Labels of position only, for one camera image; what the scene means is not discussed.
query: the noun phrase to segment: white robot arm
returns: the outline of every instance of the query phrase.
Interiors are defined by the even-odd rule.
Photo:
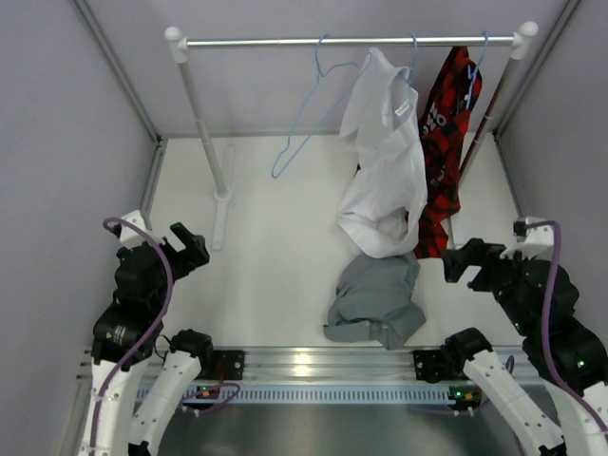
[[[476,292],[493,293],[518,333],[525,337],[523,350],[544,379],[561,427],[532,402],[477,329],[469,328],[446,339],[439,357],[450,375],[464,373],[482,388],[520,439],[526,455],[608,455],[606,350],[574,318],[579,291],[568,274],[557,262],[550,265],[535,259],[553,246],[553,230],[559,229],[556,225],[536,218],[516,221],[518,242],[514,246],[505,248],[474,238],[461,249],[444,251],[442,260],[448,282],[457,282],[468,266],[481,266],[467,286]],[[551,275],[555,283],[552,279],[547,285]],[[545,286],[552,285],[547,294]],[[548,309],[543,298],[550,304]],[[548,333],[543,332],[542,317],[548,318]],[[550,340],[553,366],[547,364],[543,340]]]
[[[211,367],[211,337],[192,330],[175,335],[161,375],[133,415],[137,391],[162,330],[162,301],[168,303],[173,282],[206,264],[209,254],[204,238],[180,223],[171,226],[185,246],[177,252],[139,211],[113,221],[123,226],[112,231],[124,247],[113,302],[93,330],[93,385],[79,456],[156,456],[187,387]]]

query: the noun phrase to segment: white platform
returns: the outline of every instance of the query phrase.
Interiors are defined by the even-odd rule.
[[[224,347],[345,345],[327,340],[322,326],[337,279],[353,258],[346,235],[335,226],[335,209],[354,175],[356,157],[337,137],[317,136],[274,180],[271,166],[285,141],[214,140],[219,154],[227,145],[236,149],[236,204],[223,251],[211,252],[207,266],[178,282],[163,333],[193,328]],[[492,139],[485,141],[472,166],[461,192],[455,236],[509,243],[516,211]],[[200,141],[170,140],[152,206],[154,230],[177,242],[168,227],[181,221],[210,238],[213,190]],[[474,274],[471,270],[461,283],[446,284],[441,260],[421,261],[414,301],[427,323],[408,346],[437,346],[471,326],[495,345],[521,343],[491,295],[466,288]]]

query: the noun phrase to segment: red flannel shirt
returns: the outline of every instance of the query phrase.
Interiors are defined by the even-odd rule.
[[[472,100],[466,108],[469,74],[475,63],[466,47],[453,47],[428,96],[427,107],[418,126],[425,153],[427,206],[420,217],[418,258],[439,257],[447,247],[447,234],[440,222],[460,210],[458,184],[460,160],[468,120],[482,91],[482,75],[473,84]]]

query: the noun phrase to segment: purple wire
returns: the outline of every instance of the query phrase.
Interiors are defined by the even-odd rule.
[[[553,290],[555,288],[555,280],[558,275],[558,267],[560,266],[560,253],[561,253],[561,228],[560,225],[554,220],[539,221],[537,223],[530,223],[525,226],[526,230],[532,228],[538,228],[541,226],[551,226],[553,228],[553,255],[551,256],[551,266],[549,267],[549,276],[547,277],[546,288],[544,289],[544,299],[542,300],[542,313],[541,313],[541,341],[542,341],[542,355],[544,362],[549,369],[549,373],[555,380],[555,383],[562,390],[566,391],[572,398],[577,401],[581,407],[583,407],[587,413],[589,413],[602,432],[608,431],[608,427],[603,422],[601,417],[587,402],[580,397],[576,392],[571,389],[568,384],[560,377],[560,373],[553,361],[553,355],[551,354],[551,340],[549,338],[549,322],[551,321],[551,301],[553,300]]]
[[[120,368],[131,358],[131,356],[133,356],[135,354],[135,352],[143,345],[143,343],[147,339],[149,339],[152,336],[154,331],[159,327],[159,325],[162,322],[162,318],[166,315],[167,311],[169,310],[169,303],[171,302],[171,294],[173,293],[173,273],[171,272],[171,265],[169,264],[169,260],[164,255],[164,252],[162,251],[161,246],[158,244],[158,242],[156,242],[156,240],[154,240],[145,231],[138,228],[133,223],[123,220],[122,218],[110,217],[110,218],[106,218],[104,220],[104,228],[107,231],[111,232],[112,228],[109,226],[110,223],[119,223],[123,226],[126,226],[127,228],[130,228],[135,233],[140,235],[143,238],[143,240],[145,240],[148,243],[148,245],[154,249],[154,251],[157,253],[159,258],[161,259],[162,266],[164,267],[164,273],[165,273],[165,276],[167,279],[167,291],[164,296],[164,302],[162,303],[161,311],[159,312],[156,319],[152,322],[152,324],[147,329],[147,331],[143,333],[142,337],[135,343],[135,345],[133,345],[133,347],[131,347],[123,355],[123,357],[119,360],[118,363],[116,363],[116,366],[114,366],[114,368],[112,368],[110,373],[105,378],[104,382],[102,383],[102,385],[99,388],[98,394],[99,394],[100,398],[104,397],[104,393],[107,390],[107,387],[109,386],[110,382],[112,381],[112,378],[114,378],[114,375],[116,375],[116,372],[118,372],[120,370]],[[102,401],[100,400],[95,403],[95,406],[93,408],[93,418],[91,420],[91,436],[90,436],[90,443],[89,443],[91,448],[95,448],[95,446],[97,445],[97,427],[99,426],[99,416],[101,414],[101,410],[102,410]],[[89,456],[95,456],[95,449],[93,449],[88,454],[89,454]]]
[[[218,385],[214,385],[212,387],[207,387],[207,389],[200,389],[198,391],[195,391],[195,392],[185,396],[181,400],[181,402],[184,403],[185,401],[192,399],[193,397],[200,396],[201,394],[203,394],[204,392],[206,392],[208,390],[221,390],[222,388],[225,388],[225,387],[232,387],[232,388],[236,388],[237,390],[231,396],[229,396],[226,399],[224,399],[223,401],[221,401],[219,404],[214,404],[212,407],[210,407],[206,410],[199,410],[199,414],[213,413],[214,411],[218,411],[218,410],[226,407],[233,399],[235,399],[238,396],[238,394],[240,393],[240,385],[238,383],[225,382],[225,383],[220,383]]]

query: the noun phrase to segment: purple cable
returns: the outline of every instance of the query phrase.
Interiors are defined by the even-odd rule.
[[[112,228],[109,226],[110,223],[119,223],[123,226],[126,226],[127,228],[130,228],[131,230],[136,232],[138,235],[140,235],[143,238],[143,240],[145,240],[148,243],[148,245],[154,249],[154,251],[157,253],[159,258],[161,259],[162,266],[164,267],[164,273],[165,273],[165,276],[167,279],[167,292],[164,296],[164,302],[162,303],[162,308],[161,308],[161,311],[159,312],[159,315],[152,322],[152,324],[147,329],[147,331],[143,333],[142,337],[135,343],[135,345],[133,345],[133,347],[131,347],[123,355],[123,357],[119,360],[119,362],[116,363],[116,366],[114,366],[114,368],[112,368],[110,373],[105,378],[104,382],[102,383],[102,385],[99,388],[98,394],[99,394],[100,398],[104,397],[104,393],[107,390],[107,387],[109,386],[110,382],[112,381],[112,378],[114,378],[114,375],[116,375],[116,372],[118,372],[120,370],[120,368],[124,365],[124,363],[126,363],[131,358],[131,356],[133,356],[133,354],[135,354],[135,352],[143,345],[143,343],[147,339],[150,338],[150,336],[154,333],[154,331],[159,327],[159,325],[162,322],[162,318],[166,315],[167,311],[169,310],[169,302],[171,302],[171,294],[173,293],[173,273],[171,272],[171,265],[169,264],[169,260],[167,259],[167,257],[164,255],[164,252],[162,251],[161,246],[151,236],[149,236],[145,231],[141,230],[140,228],[138,228],[131,222],[128,222],[126,220],[123,220],[122,218],[116,218],[116,217],[106,218],[104,220],[104,228],[107,231],[111,232]],[[95,403],[95,407],[93,408],[93,418],[91,420],[91,436],[90,436],[90,443],[89,443],[91,448],[95,448],[95,446],[97,445],[97,427],[99,426],[99,416],[100,416],[101,410],[102,410],[102,401],[100,400]],[[88,454],[89,454],[89,456],[95,456],[95,449],[90,451]]]
[[[184,403],[185,401],[192,399],[193,397],[200,396],[201,394],[203,394],[204,392],[206,392],[208,390],[221,390],[222,388],[225,388],[225,387],[232,387],[232,388],[236,388],[237,390],[231,396],[229,396],[226,399],[224,399],[223,401],[221,401],[219,404],[214,404],[213,406],[211,406],[210,408],[208,408],[206,410],[198,410],[199,414],[201,414],[201,415],[207,414],[207,413],[213,413],[214,411],[218,411],[218,410],[226,407],[235,397],[238,396],[238,394],[240,393],[240,385],[238,383],[225,382],[225,383],[220,383],[218,385],[213,385],[212,387],[207,387],[207,389],[200,389],[191,394],[188,394],[187,396],[184,396],[184,398],[181,400],[181,402]]]
[[[542,313],[541,313],[541,341],[542,341],[542,355],[544,362],[549,369],[549,373],[555,380],[555,383],[562,390],[566,391],[572,398],[577,401],[581,407],[583,407],[587,413],[589,413],[602,432],[607,432],[608,427],[603,422],[601,417],[596,413],[593,408],[587,404],[587,402],[580,397],[578,394],[571,389],[566,382],[560,377],[560,373],[553,361],[553,355],[551,354],[551,341],[549,339],[549,322],[551,321],[551,301],[553,300],[553,289],[555,288],[555,280],[558,275],[558,267],[560,266],[560,253],[561,253],[561,228],[560,225],[554,220],[539,221],[537,223],[530,223],[525,225],[525,229],[529,230],[532,228],[538,228],[541,226],[553,227],[553,255],[551,256],[551,266],[549,267],[549,276],[547,277],[546,288],[544,289],[544,299],[542,300]]]

